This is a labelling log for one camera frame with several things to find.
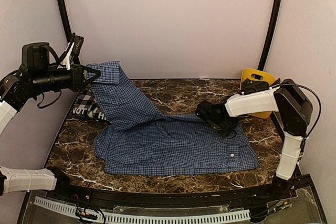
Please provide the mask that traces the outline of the black white plaid shirt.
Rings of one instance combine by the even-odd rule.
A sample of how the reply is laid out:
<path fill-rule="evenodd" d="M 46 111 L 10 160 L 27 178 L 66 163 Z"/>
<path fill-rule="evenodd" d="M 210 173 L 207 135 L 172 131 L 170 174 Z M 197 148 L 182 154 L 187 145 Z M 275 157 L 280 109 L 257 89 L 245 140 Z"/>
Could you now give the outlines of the black white plaid shirt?
<path fill-rule="evenodd" d="M 71 114 L 76 118 L 107 121 L 107 118 L 100 109 L 90 86 L 85 87 L 78 94 L 72 106 Z"/>

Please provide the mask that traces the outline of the blue checked long sleeve shirt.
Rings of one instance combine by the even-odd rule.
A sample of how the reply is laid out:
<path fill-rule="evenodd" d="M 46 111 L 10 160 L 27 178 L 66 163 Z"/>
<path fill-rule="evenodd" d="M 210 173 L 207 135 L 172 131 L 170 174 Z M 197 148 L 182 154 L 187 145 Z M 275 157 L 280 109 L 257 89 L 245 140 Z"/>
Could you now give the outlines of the blue checked long sleeve shirt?
<path fill-rule="evenodd" d="M 241 126 L 222 137 L 192 114 L 165 115 L 126 76 L 118 61 L 93 63 L 91 90 L 109 121 L 94 142 L 111 174 L 197 175 L 258 167 Z"/>

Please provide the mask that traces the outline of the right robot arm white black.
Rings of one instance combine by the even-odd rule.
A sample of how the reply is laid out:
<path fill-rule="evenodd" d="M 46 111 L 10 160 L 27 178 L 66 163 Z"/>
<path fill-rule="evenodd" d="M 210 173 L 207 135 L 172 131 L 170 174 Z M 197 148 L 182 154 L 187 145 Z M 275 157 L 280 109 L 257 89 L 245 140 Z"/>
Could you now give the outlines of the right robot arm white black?
<path fill-rule="evenodd" d="M 288 184 L 285 180 L 292 178 L 297 163 L 303 157 L 306 141 L 313 130 L 309 125 L 313 105 L 304 94 L 304 90 L 312 91 L 291 79 L 271 86 L 258 84 L 248 91 L 227 97 L 222 103 L 202 101 L 195 111 L 200 119 L 209 123 L 222 136 L 228 136 L 234 130 L 241 115 L 279 113 L 284 143 L 276 170 L 276 177 L 280 179 L 268 187 L 268 195 L 273 200 L 278 200 L 287 193 Z"/>

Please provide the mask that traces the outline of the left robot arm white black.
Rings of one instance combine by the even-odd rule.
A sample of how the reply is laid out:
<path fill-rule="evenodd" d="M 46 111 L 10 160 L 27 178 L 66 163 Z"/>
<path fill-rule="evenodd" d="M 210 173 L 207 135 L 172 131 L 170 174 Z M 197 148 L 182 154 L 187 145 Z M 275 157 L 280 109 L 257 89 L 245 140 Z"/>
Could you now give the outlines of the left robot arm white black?
<path fill-rule="evenodd" d="M 28 100 L 36 100 L 47 92 L 77 92 L 100 77 L 100 71 L 75 64 L 83 38 L 75 37 L 59 57 L 47 42 L 22 47 L 20 67 L 1 80 L 1 131 L 19 113 Z M 56 167 L 13 169 L 1 166 L 1 194 L 14 191 L 49 190 L 63 201 L 74 197 L 68 176 Z"/>

